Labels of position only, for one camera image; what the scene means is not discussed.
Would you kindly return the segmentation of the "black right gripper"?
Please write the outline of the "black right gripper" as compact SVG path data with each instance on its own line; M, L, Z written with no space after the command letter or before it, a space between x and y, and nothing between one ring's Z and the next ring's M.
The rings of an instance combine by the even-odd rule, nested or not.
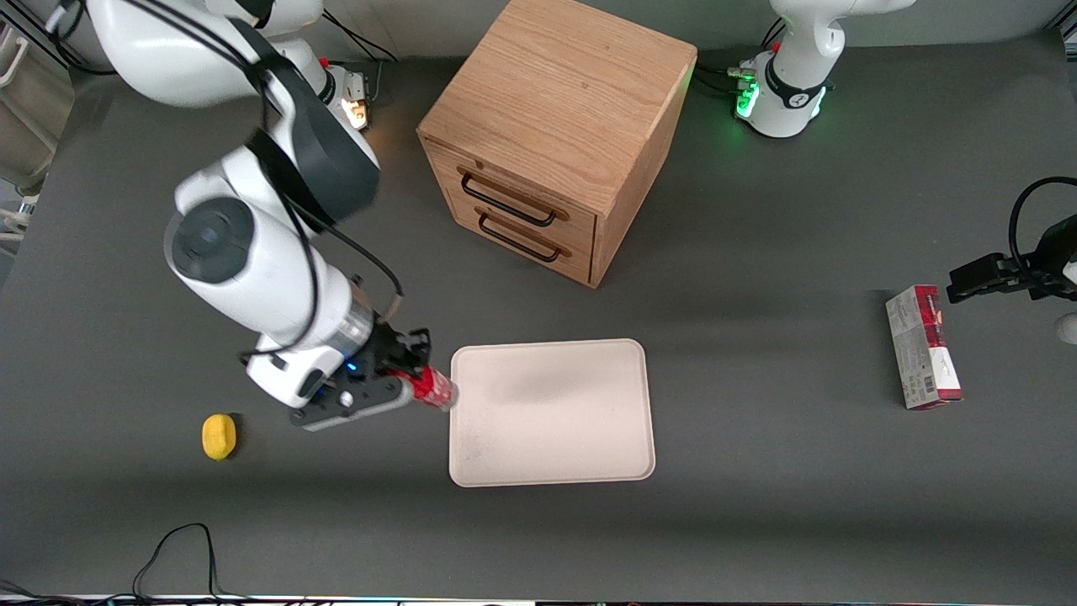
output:
M384 323L316 389L314 422L354 422L406 407L414 377L423 377L432 352L426 327L403 333Z

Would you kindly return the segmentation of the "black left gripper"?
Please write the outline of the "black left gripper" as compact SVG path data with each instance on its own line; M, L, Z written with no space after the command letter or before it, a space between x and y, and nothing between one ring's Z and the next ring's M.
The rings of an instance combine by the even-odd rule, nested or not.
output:
M1076 215L1050 226L1033 252L1022 254L1029 274L1037 279L1033 286L1021 276L1011 257L1001 252L987 254L951 271L947 300L953 306L991 293L1029 290L1031 300L1063 298L1074 300L1074 256L1076 256Z

